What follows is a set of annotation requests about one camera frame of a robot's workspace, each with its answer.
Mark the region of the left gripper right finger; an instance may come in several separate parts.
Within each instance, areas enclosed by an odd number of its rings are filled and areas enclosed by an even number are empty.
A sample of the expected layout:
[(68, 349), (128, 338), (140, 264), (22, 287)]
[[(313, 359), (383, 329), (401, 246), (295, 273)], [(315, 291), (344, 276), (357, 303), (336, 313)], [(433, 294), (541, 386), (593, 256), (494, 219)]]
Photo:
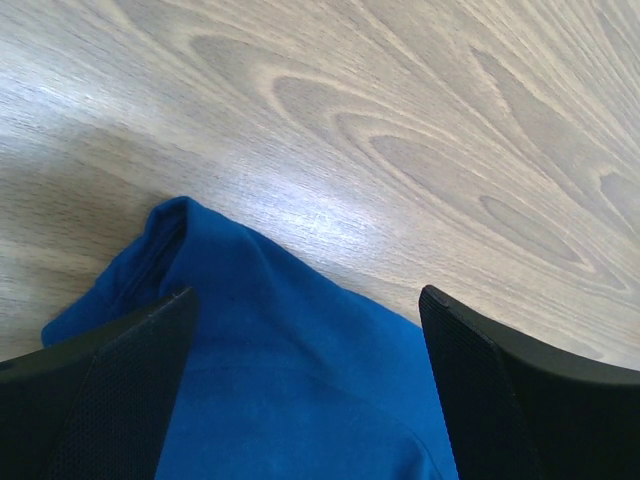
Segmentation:
[(549, 345), (432, 285), (419, 311), (460, 478), (638, 478), (638, 371)]

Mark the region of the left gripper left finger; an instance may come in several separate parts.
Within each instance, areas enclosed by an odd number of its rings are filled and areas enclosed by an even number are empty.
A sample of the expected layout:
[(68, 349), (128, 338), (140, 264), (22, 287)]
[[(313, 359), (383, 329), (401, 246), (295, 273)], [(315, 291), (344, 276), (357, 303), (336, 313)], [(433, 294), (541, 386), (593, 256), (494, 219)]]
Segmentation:
[(183, 289), (2, 362), (2, 478), (154, 478), (198, 313)]

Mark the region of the dark blue t shirt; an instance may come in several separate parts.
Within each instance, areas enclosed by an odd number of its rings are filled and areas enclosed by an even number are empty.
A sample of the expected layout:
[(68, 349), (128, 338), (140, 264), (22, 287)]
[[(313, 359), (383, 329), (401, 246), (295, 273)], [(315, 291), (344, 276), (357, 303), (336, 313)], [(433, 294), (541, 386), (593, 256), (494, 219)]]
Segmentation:
[(158, 478), (456, 477), (420, 328), (187, 197), (157, 206), (42, 342), (182, 287), (199, 324)]

